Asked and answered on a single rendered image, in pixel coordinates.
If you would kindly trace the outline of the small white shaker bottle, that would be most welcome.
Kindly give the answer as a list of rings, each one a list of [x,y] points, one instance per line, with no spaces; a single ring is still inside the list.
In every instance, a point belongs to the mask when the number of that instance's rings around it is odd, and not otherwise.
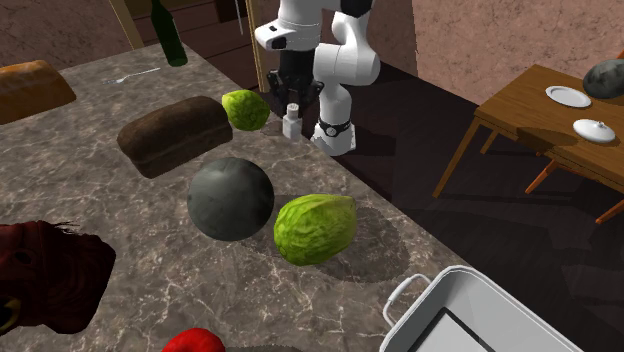
[[[282,133],[291,140],[298,140],[302,134],[302,120],[299,117],[299,105],[289,103],[282,119]]]

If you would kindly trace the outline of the dark green wine bottle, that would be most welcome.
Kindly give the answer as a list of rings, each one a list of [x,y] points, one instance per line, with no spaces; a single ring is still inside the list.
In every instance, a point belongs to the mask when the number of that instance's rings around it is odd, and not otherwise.
[[[150,19],[169,65],[180,67],[187,64],[188,58],[174,18],[160,0],[151,0]]]

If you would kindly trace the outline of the red round object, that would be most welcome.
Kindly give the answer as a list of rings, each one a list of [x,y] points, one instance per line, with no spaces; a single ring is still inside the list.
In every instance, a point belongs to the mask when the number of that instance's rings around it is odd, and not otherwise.
[[[161,352],[226,352],[226,348],[209,330],[191,328],[172,338]]]

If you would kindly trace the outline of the light brown bread loaf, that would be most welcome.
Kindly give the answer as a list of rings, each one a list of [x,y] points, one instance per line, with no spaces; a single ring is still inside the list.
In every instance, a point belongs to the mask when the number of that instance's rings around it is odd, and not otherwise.
[[[0,67],[0,125],[76,100],[63,76],[44,60]]]

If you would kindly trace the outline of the dark brown bread loaf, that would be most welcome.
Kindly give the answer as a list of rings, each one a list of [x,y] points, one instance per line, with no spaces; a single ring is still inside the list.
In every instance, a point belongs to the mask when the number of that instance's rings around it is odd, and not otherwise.
[[[128,123],[117,143],[139,173],[153,179],[232,139],[221,103],[195,96]]]

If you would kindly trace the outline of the wooden dining table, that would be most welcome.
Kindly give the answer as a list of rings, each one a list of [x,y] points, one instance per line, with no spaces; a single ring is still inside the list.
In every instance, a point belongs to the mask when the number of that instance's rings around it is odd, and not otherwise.
[[[526,188],[537,188],[557,169],[595,180],[624,195],[624,94],[604,99],[578,78],[533,65],[480,105],[437,184],[438,197],[480,126],[517,141],[550,159]],[[624,199],[596,219],[604,223],[624,212]]]

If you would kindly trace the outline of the silver fork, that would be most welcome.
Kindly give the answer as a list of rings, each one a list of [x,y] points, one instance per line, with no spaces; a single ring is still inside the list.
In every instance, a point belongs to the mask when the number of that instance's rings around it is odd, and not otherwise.
[[[156,72],[156,71],[159,71],[160,69],[161,69],[160,67],[157,67],[157,68],[152,68],[152,69],[145,70],[145,71],[142,71],[142,72],[137,72],[137,73],[128,74],[128,75],[125,75],[125,76],[123,76],[123,77],[121,77],[121,78],[111,79],[111,80],[104,81],[104,82],[102,82],[102,84],[103,84],[103,85],[108,85],[108,84],[121,84],[121,83],[125,82],[127,79],[129,79],[129,78],[131,78],[131,77],[135,77],[135,76],[140,76],[140,75],[144,75],[144,74],[148,74],[148,73]]]

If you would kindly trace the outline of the large green lettuce head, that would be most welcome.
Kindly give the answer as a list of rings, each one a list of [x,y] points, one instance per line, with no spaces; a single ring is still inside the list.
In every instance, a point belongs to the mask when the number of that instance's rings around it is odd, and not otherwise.
[[[274,243],[289,263],[320,264],[352,242],[357,228],[356,202],[350,196],[308,194],[279,211]]]

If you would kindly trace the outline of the dark red creature figure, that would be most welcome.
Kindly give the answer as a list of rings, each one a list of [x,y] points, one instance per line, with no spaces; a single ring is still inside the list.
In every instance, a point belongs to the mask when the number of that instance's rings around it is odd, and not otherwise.
[[[59,334],[84,330],[115,260],[110,245],[67,222],[0,224],[0,336],[39,325]]]

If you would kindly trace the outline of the dark grey ball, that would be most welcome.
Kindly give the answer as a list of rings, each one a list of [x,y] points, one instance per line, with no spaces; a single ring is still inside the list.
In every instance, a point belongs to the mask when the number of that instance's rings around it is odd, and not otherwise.
[[[253,162],[236,157],[204,165],[191,181],[188,214],[206,236],[239,241],[256,234],[269,220],[274,188]]]

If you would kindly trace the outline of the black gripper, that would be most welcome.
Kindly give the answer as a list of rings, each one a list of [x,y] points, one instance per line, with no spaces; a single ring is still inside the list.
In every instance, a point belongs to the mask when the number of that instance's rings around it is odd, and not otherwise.
[[[299,116],[318,100],[324,83],[314,80],[315,50],[280,52],[279,69],[270,70],[266,77],[270,91],[281,106],[289,103],[289,90],[297,92]]]

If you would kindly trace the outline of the small green lettuce head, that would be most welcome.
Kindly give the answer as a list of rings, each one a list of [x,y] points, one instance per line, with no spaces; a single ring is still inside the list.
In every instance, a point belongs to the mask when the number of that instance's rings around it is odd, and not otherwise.
[[[243,131],[261,129],[271,113],[269,105],[262,97],[250,90],[236,90],[224,94],[221,102],[230,123]]]

